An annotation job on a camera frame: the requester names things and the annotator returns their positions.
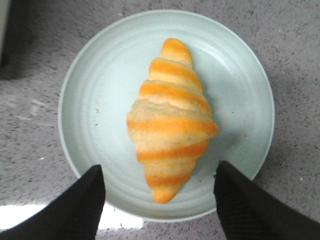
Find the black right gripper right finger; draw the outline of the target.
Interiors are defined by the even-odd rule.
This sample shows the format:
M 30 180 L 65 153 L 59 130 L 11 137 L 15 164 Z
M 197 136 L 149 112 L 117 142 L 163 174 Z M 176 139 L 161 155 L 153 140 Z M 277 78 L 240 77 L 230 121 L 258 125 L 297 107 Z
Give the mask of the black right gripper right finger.
M 318 240 L 320 224 L 258 187 L 231 163 L 221 161 L 213 193 L 228 240 Z

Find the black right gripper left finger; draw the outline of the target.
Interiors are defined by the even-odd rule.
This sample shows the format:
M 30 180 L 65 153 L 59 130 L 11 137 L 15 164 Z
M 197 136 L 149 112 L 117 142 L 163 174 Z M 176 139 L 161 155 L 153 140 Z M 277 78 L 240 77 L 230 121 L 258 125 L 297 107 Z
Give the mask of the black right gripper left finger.
M 63 194 L 22 223 L 4 230 L 2 240 L 94 240 L 105 203 L 100 165 L 92 166 Z

